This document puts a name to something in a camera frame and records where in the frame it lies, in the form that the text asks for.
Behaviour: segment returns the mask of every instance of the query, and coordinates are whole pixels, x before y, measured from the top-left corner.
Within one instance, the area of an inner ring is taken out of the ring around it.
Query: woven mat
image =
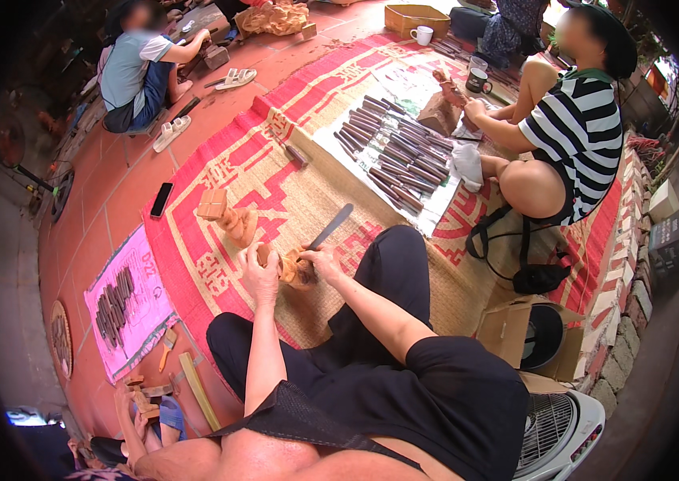
[[[272,242],[285,253],[312,240],[346,203],[355,210],[328,241],[339,245],[341,264],[352,274],[366,248],[383,229],[404,223],[395,211],[366,188],[310,135],[330,124],[375,82],[374,69],[397,63],[411,71],[445,69],[462,83],[465,65],[394,36],[374,35],[325,55],[295,72],[252,107],[201,144],[171,179],[174,190],[159,220],[143,218],[161,277],[180,317],[204,354],[210,358],[205,331],[215,315],[231,311],[252,318],[253,303],[240,282],[235,261],[238,249],[213,222],[195,216],[206,188],[227,188],[236,207],[257,208],[255,240]],[[303,150],[311,164],[299,169],[268,133]],[[484,153],[497,154],[491,142]],[[558,243],[574,258],[570,279],[550,296],[583,312],[600,274],[600,260],[614,226],[620,189],[613,188],[585,228],[550,228],[533,234],[529,261],[549,262]],[[465,240],[482,214],[501,205],[496,185],[471,194],[460,187],[429,242],[431,321],[440,334],[471,335],[488,306],[517,296],[509,283],[487,266],[466,256]],[[511,212],[492,232],[520,230],[520,217]],[[518,270],[520,236],[498,239],[490,259],[500,272]],[[587,253],[589,268],[582,269]],[[330,336],[326,322],[342,300],[325,283],[310,293],[281,288],[276,320],[281,337],[295,347],[317,345]]]

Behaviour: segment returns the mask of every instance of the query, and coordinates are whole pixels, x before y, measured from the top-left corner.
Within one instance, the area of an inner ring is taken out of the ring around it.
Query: flat blade
[[[323,244],[323,241],[326,240],[328,236],[332,235],[332,232],[336,230],[337,227],[339,227],[347,217],[350,217],[350,214],[353,212],[353,204],[345,204],[344,207],[342,207],[342,210],[339,211],[339,213],[334,216],[331,222],[328,223],[325,229],[321,231],[320,234],[318,234],[318,237],[315,238],[314,241],[307,247],[308,251],[314,251],[319,245]]]

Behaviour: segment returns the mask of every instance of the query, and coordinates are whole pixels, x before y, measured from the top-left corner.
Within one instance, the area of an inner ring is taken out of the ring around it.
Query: person in striped shirt
[[[533,222],[568,226],[606,196],[619,167],[623,126],[613,80],[636,70],[636,43],[612,12],[571,2],[556,26],[561,50],[576,69],[560,75],[549,63],[528,61],[519,99],[487,111],[469,99],[465,115],[527,162],[481,156],[484,178],[496,177],[508,204]]]

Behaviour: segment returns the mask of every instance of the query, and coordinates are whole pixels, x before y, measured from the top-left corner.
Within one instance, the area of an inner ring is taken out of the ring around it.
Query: cup
[[[468,80],[465,82],[465,88],[469,91],[477,94],[488,94],[492,91],[492,82],[489,82],[488,75],[483,70],[470,69],[470,74],[468,75]]]
[[[471,55],[470,64],[468,65],[468,72],[470,72],[472,69],[479,69],[483,72],[486,72],[486,69],[488,69],[488,63],[486,63],[483,59],[476,57],[475,55]]]
[[[433,38],[433,29],[426,27],[425,25],[420,25],[416,30],[412,29],[411,37],[421,45],[427,45],[430,43],[431,38]]]

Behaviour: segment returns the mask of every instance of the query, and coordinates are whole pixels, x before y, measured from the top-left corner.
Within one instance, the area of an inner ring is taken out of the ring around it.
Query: red tile floor
[[[53,302],[59,299],[70,322],[73,375],[71,380],[65,380],[59,373],[59,380],[83,433],[120,436],[112,399],[114,388],[105,380],[83,291],[93,283],[113,250],[142,223],[142,207],[199,144],[228,125],[240,111],[248,109],[255,95],[266,94],[292,72],[341,46],[341,42],[381,33],[384,5],[385,2],[373,0],[348,7],[313,2],[309,5],[309,21],[317,24],[317,37],[302,42],[299,34],[287,37],[260,34],[244,45],[232,45],[230,62],[215,72],[209,72],[200,63],[190,76],[195,83],[192,90],[171,109],[171,114],[180,110],[193,94],[203,100],[191,112],[189,128],[160,154],[151,149],[152,140],[146,136],[130,139],[114,135],[104,131],[101,123],[89,132],[72,161],[76,177],[67,206],[55,225],[51,225],[48,214],[43,218],[39,244],[43,312],[49,313]],[[215,26],[220,30],[214,35],[218,40],[216,37],[224,36],[228,25],[221,18],[209,28]],[[228,68],[253,68],[258,73],[253,82],[239,89],[213,93],[203,89],[203,84],[220,78]],[[223,426],[242,415],[242,406],[224,388],[184,326],[179,322],[174,330],[178,341],[168,356],[165,371],[158,374],[163,351],[162,345],[158,345],[136,366],[134,374],[144,375],[147,386],[166,384],[169,373],[177,375],[180,379],[177,399],[188,420],[188,435],[203,436],[211,429],[181,371],[180,353],[190,352],[195,359],[201,382]]]

